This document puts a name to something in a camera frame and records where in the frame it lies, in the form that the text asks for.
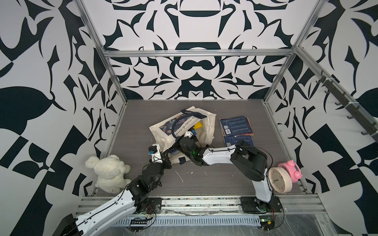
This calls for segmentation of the left electronics board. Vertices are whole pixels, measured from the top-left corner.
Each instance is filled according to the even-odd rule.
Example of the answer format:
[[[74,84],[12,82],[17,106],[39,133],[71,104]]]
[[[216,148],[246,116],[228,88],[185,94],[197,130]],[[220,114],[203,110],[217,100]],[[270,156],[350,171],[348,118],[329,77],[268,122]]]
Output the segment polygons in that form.
[[[130,221],[130,229],[133,231],[133,232],[138,232],[140,230],[144,230],[146,229],[149,225],[150,225],[150,222],[153,220],[153,218],[145,218],[145,219],[142,219],[142,218],[134,218]]]

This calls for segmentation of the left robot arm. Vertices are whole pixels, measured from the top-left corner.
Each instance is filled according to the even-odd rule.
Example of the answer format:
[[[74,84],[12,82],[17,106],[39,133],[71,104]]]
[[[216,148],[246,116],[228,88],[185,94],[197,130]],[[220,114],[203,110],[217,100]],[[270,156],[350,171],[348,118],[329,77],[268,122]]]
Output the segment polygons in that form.
[[[66,216],[53,233],[54,236],[98,236],[118,220],[144,211],[152,190],[161,186],[165,169],[172,165],[167,152],[152,153],[151,163],[142,174],[131,181],[116,197],[100,207],[78,217]]]

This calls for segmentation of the electronics board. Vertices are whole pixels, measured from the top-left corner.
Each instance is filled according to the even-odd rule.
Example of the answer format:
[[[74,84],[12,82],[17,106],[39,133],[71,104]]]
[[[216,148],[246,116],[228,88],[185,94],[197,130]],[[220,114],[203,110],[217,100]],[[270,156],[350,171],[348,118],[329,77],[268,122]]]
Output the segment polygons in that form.
[[[260,229],[263,231],[271,231],[275,227],[275,220],[272,219],[270,216],[259,216],[260,220]]]
[[[153,218],[145,218],[145,219],[142,219],[142,218],[134,218],[130,221],[130,229],[133,231],[133,232],[138,232],[140,230],[144,230],[146,229],[149,225],[150,225],[150,222],[153,220]]]

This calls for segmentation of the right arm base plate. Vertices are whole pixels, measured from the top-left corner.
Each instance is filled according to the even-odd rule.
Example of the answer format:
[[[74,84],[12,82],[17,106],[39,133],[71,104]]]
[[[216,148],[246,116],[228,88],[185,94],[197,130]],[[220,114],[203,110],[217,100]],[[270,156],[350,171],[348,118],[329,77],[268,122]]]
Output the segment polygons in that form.
[[[275,195],[272,195],[269,202],[258,200],[257,197],[240,197],[240,201],[244,213],[266,214],[283,212],[280,199]]]

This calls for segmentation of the beige round clock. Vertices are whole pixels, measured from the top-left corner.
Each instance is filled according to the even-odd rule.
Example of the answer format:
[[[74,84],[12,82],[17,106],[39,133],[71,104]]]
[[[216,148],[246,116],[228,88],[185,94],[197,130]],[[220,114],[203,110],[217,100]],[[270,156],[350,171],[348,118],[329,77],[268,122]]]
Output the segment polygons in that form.
[[[289,193],[292,190],[292,180],[289,173],[282,167],[273,167],[268,171],[268,178],[273,189],[280,193]]]

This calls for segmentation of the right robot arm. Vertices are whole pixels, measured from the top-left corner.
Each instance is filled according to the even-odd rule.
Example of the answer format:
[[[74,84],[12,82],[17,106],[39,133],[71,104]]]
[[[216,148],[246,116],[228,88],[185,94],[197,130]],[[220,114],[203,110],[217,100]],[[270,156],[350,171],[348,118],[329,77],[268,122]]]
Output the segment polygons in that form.
[[[267,156],[255,146],[239,141],[225,148],[201,147],[196,144],[194,137],[181,137],[172,148],[180,151],[198,166],[233,164],[252,181],[258,201],[266,204],[271,201],[273,193],[266,178]]]

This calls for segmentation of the cream canvas tote bag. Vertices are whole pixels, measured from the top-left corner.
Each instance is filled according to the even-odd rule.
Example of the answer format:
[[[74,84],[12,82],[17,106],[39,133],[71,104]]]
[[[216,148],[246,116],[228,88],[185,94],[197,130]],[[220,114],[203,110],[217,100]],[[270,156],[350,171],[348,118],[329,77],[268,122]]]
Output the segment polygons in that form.
[[[203,127],[195,130],[198,139],[196,143],[201,147],[209,146],[214,138],[215,121],[216,114],[192,106],[189,109],[181,110],[178,114],[162,122],[150,126],[149,130],[155,138],[155,144],[159,144],[160,152],[168,152],[171,164],[182,165],[191,160],[178,150],[172,148],[176,140],[183,137],[185,132],[194,130],[193,126],[197,122],[201,122]]]

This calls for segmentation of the blue classics book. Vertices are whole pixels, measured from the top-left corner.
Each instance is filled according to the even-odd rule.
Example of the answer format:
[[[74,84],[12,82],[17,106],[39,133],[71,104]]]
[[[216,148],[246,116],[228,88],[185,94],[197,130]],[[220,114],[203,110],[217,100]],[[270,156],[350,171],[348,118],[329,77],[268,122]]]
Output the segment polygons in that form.
[[[227,136],[227,137],[223,138],[223,141],[224,141],[224,145],[226,147],[230,147],[232,145],[236,145],[239,141],[244,141],[244,142],[248,143],[248,145],[250,145],[250,146],[254,145],[252,137],[250,135],[246,135],[246,136],[244,136],[244,135],[241,135],[241,136]]]
[[[224,137],[253,136],[249,119],[245,116],[220,119],[221,132]]]

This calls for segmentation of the yellow spine book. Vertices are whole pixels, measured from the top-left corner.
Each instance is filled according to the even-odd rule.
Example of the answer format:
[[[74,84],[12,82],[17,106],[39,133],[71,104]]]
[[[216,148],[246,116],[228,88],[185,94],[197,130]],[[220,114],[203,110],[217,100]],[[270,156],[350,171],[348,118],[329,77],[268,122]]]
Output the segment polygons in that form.
[[[203,127],[202,123],[201,123],[201,122],[197,122],[197,123],[193,126],[193,129],[194,129],[194,130],[198,130],[198,129],[202,128],[202,127]]]

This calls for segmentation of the right electronics board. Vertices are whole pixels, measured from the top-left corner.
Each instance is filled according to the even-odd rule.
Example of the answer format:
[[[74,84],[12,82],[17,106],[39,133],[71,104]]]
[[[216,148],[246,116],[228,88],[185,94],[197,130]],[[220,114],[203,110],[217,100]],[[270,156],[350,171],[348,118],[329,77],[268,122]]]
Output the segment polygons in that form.
[[[260,229],[263,231],[271,231],[275,227],[275,220],[272,219],[270,216],[259,216],[260,220]]]

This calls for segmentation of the black wall hook rack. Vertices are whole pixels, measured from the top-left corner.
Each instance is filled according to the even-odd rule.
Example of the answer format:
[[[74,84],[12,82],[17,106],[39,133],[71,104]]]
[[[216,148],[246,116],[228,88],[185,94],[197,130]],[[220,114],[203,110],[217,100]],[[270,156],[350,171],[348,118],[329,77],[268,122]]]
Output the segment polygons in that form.
[[[335,78],[327,76],[323,70],[315,75],[319,78],[317,84],[326,88],[323,102],[325,112],[327,99],[329,95],[332,95],[337,100],[335,106],[346,109],[350,114],[347,118],[356,120],[363,127],[365,131],[361,134],[369,135],[378,142],[378,121]]]

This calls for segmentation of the pink alarm clock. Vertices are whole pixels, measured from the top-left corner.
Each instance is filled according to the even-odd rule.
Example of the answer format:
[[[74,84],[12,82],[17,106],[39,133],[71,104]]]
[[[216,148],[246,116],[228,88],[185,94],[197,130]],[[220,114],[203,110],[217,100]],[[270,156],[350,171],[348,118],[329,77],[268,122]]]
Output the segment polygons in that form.
[[[293,160],[280,163],[278,167],[281,167],[288,172],[292,183],[297,183],[302,178],[301,170]]]

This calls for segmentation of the aluminium front rail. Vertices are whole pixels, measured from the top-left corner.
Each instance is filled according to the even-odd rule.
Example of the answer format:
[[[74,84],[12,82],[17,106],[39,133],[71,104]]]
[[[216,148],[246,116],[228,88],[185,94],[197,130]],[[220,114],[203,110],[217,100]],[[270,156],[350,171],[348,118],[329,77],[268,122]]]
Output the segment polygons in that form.
[[[308,213],[326,214],[326,210],[314,194],[284,194],[277,196],[287,214]],[[74,213],[75,216],[90,212],[112,197],[83,197]],[[241,196],[161,196],[160,209],[163,213],[206,214],[206,213],[241,213]]]

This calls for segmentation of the white plush teddy bear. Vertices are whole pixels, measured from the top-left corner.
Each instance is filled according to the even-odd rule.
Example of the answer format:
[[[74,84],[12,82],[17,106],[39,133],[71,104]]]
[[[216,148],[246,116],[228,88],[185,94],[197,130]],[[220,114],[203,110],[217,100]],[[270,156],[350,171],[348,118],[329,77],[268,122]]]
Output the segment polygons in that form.
[[[114,154],[103,159],[91,156],[86,160],[85,166],[97,174],[95,187],[110,194],[119,194],[132,181],[125,178],[125,174],[131,170],[130,165]]]

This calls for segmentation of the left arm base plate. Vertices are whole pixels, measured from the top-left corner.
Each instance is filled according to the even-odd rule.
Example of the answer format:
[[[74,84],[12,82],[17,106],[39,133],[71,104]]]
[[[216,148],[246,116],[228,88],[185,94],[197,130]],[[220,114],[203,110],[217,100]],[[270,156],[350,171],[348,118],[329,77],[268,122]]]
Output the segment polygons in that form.
[[[152,197],[146,198],[137,203],[135,213],[146,212],[147,214],[159,213],[162,206],[162,198]]]

